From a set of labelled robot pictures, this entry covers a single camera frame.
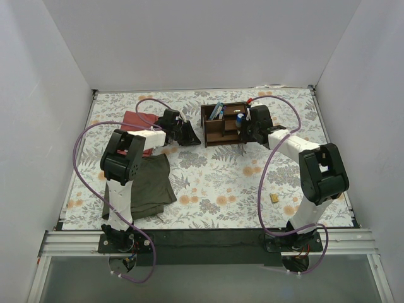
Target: white wall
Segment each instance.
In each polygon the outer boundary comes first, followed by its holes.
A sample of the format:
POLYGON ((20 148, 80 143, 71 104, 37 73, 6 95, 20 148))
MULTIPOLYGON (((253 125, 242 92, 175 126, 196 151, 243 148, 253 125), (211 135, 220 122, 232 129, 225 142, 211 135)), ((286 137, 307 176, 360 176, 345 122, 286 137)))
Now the white wall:
POLYGON ((318 82, 360 0, 44 0, 91 88, 318 82))
POLYGON ((372 228, 396 302, 404 302, 404 2, 363 0, 317 86, 353 209, 372 228))
POLYGON ((0 302, 21 303, 57 221, 91 90, 41 0, 0 0, 0 302))

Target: table surface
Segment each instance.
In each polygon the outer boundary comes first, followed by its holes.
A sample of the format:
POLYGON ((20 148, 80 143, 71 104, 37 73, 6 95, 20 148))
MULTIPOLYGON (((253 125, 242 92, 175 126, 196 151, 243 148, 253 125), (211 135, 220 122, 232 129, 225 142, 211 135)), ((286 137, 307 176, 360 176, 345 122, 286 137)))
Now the table surface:
MULTIPOLYGON (((153 154, 165 153, 170 162, 170 181, 177 201, 164 207, 158 217, 136 220, 141 229, 242 229, 260 227, 257 215, 257 191, 263 167, 270 151, 257 143, 224 145, 205 148, 200 124, 200 106, 242 102, 251 97, 272 94, 286 98, 302 119, 298 136, 324 144, 326 138, 316 106, 308 89, 275 89, 268 91, 207 90, 149 93, 101 93, 91 113, 90 124, 100 121, 122 121, 125 111, 134 111, 136 103, 145 97, 167 102, 173 109, 182 110, 202 141, 199 146, 182 147, 177 143, 157 148, 153 154)), ((270 108, 274 123, 288 129, 297 120, 286 104, 274 98, 261 99, 270 108)), ((148 101, 140 111, 162 116, 165 107, 148 101)), ((79 170, 96 191, 104 195, 105 178, 100 159, 115 125, 91 129, 80 157, 79 170)), ((267 227, 284 227, 296 212, 303 197, 300 188, 299 166, 277 153, 265 177, 262 194, 263 220, 267 227), (270 194, 276 193, 279 202, 273 204, 270 194)), ((70 192, 63 230, 100 230, 106 223, 101 217, 102 202, 75 177, 70 192)), ((320 219, 329 227, 351 227, 352 219, 344 195, 334 201, 320 219)))

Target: brown wooden box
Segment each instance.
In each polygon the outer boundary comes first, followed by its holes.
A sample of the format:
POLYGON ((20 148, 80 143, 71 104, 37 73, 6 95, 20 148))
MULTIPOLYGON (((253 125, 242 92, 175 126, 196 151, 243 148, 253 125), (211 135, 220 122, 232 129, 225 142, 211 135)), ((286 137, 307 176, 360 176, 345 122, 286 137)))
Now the brown wooden box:
POLYGON ((246 114, 245 102, 226 103, 223 111, 223 119, 208 120, 216 104, 201 105, 201 125, 205 137, 205 147, 214 145, 246 143, 241 141, 235 126, 238 114, 246 114))

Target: red cloth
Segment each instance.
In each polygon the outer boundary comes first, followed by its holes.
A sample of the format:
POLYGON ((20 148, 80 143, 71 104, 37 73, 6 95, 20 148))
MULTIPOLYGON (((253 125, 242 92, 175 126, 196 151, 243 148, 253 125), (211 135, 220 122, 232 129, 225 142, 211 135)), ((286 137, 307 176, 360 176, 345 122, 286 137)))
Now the red cloth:
MULTIPOLYGON (((147 124, 146 122, 143 122, 139 116, 141 116, 143 119, 150 121, 151 123, 155 123, 158 119, 156 115, 153 114, 145 114, 144 112, 140 112, 139 114, 135 112, 130 112, 130 111, 125 111, 124 115, 124 120, 123 122, 129 123, 129 124, 135 124, 138 126, 143 126, 145 128, 149 128, 150 124, 147 124)), ((131 127, 131 126, 126 126, 126 125, 121 125, 121 130, 123 131, 142 131, 142 129, 131 127)), ((149 157, 152 155, 152 149, 150 150, 145 150, 143 152, 144 157, 149 157)))

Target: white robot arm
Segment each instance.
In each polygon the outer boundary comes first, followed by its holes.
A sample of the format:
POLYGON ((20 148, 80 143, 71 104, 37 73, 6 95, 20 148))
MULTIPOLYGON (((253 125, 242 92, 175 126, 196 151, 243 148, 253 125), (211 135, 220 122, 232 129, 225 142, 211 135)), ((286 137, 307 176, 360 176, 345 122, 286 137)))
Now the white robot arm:
POLYGON ((107 224, 101 226, 109 242, 122 251, 133 243, 129 241, 131 214, 131 188, 137 170, 140 168, 144 150, 156 148, 177 141, 181 146, 201 144, 191 123, 178 110, 166 109, 159 117, 157 126, 161 130, 123 131, 116 129, 102 155, 100 167, 104 171, 109 188, 111 211, 107 224))
MULTIPOLYGON (((288 135, 289 131, 286 129, 280 129, 268 135, 268 144, 269 146, 276 146, 286 135, 288 135)), ((318 150, 320 149, 320 145, 317 143, 306 141, 296 135, 291 135, 286 139, 285 142, 279 147, 278 152, 282 153, 288 158, 291 158, 293 161, 299 164, 299 154, 305 150, 318 150)), ((294 229, 299 229, 305 225, 309 225, 311 223, 317 223, 318 220, 323 215, 325 209, 332 204, 333 199, 328 199, 322 202, 320 205, 316 205, 308 200, 306 196, 303 196, 302 201, 300 202, 299 209, 296 211, 295 215, 289 220, 294 229)), ((315 227, 309 227, 308 229, 301 230, 297 232, 298 234, 305 234, 312 230, 315 227)))
MULTIPOLYGON (((156 148, 159 146, 164 146, 165 143, 165 132, 164 131, 128 131, 128 135, 137 136, 144 138, 143 149, 138 150, 139 153, 143 154, 144 150, 149 150, 150 148, 156 148)), ((139 164, 134 165, 133 174, 136 173, 139 164)), ((110 212, 107 225, 110 225, 115 230, 127 230, 129 225, 123 222, 117 213, 120 213, 128 222, 133 223, 132 213, 131 213, 131 188, 132 188, 133 178, 122 185, 121 182, 109 179, 107 180, 109 189, 109 201, 114 207, 115 211, 110 212)))
MULTIPOLYGON (((273 149, 289 131, 274 126, 269 109, 256 105, 249 109, 250 120, 242 122, 244 141, 258 142, 273 149)), ((300 167, 300 184, 304 197, 296 214, 289 220, 287 231, 317 224, 325 209, 349 187, 349 181, 336 145, 319 145, 290 135, 278 148, 278 152, 297 162, 300 167)), ((282 238, 285 245, 302 247, 316 232, 315 227, 303 229, 282 238)))

